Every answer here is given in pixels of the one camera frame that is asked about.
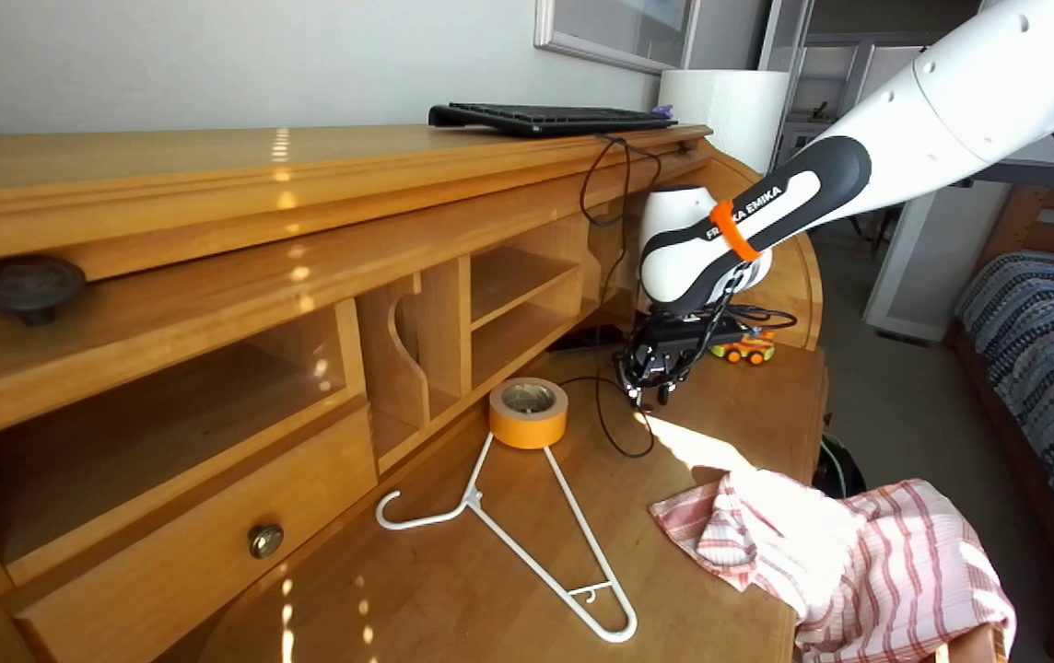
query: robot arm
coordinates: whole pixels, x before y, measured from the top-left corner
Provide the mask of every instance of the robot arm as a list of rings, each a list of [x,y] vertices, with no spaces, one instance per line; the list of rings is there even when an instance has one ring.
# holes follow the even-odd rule
[[[641,227],[647,320],[617,380],[665,398],[703,345],[737,334],[732,293],[762,251],[815,226],[954,183],[1054,134],[1054,0],[1007,0],[934,41],[830,134],[732,204],[658,212]]]

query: pink cloth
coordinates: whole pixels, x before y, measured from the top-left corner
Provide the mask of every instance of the pink cloth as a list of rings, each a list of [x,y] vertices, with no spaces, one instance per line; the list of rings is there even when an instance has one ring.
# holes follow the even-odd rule
[[[920,479],[830,501],[772,471],[742,471],[651,515],[722,584],[782,598],[799,617],[804,661],[923,661],[984,623],[1007,652],[1013,646],[1013,606],[972,526]]]

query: white wire hanger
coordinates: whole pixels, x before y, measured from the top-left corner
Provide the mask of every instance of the white wire hanger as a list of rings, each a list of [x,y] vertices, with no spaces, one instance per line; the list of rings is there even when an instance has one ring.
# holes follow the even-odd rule
[[[486,435],[475,467],[469,471],[465,493],[458,498],[458,505],[452,505],[448,512],[436,512],[436,515],[420,515],[420,521],[390,521],[390,515],[385,515],[385,505],[400,498],[400,489],[390,489],[390,493],[382,493],[382,501],[375,505],[380,526],[382,526],[382,530],[420,530],[420,526],[439,526],[439,522],[448,522],[448,521],[458,521],[458,515],[465,515],[465,512],[475,512],[475,515],[486,522],[486,530],[493,530],[497,542],[502,542],[504,550],[511,550],[601,641],[611,641],[611,646],[631,641],[631,636],[636,634],[636,612],[633,612],[625,590],[617,586],[617,579],[611,575],[611,566],[609,566],[609,560],[604,560],[604,553],[601,553],[601,544],[598,544],[598,538],[593,538],[593,530],[589,530],[589,522],[586,522],[586,515],[583,515],[583,510],[578,510],[578,501],[573,501],[573,493],[570,493],[570,487],[568,487],[568,479],[562,479],[555,458],[552,458],[552,448],[540,446],[540,458],[550,461],[550,467],[552,467],[552,474],[555,474],[555,487],[558,487],[558,493],[562,493],[562,501],[568,501],[568,510],[570,510],[570,521],[578,522],[578,530],[583,530],[583,538],[586,538],[586,544],[589,544],[589,553],[598,558],[598,566],[601,566],[601,575],[604,575],[601,584],[573,586],[573,590],[558,586],[558,584],[555,584],[507,530],[502,530],[497,521],[481,510],[480,474],[481,474],[481,466],[486,466],[490,446],[493,446],[493,433]],[[586,612],[586,606],[593,606],[604,590],[616,598],[616,606],[617,606],[622,617],[625,617],[625,627],[617,627],[617,630],[601,627],[601,623]]]

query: electronics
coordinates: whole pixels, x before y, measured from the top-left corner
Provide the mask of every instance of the electronics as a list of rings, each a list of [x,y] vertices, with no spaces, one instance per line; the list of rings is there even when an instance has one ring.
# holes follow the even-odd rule
[[[427,127],[490,127],[507,137],[578,137],[665,128],[674,118],[617,106],[439,103],[427,111]]]

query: masking tape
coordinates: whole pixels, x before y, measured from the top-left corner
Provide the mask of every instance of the masking tape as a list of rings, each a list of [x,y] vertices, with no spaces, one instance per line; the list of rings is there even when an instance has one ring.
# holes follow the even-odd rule
[[[545,448],[562,437],[568,393],[558,383],[519,376],[490,391],[490,433],[511,448]]]

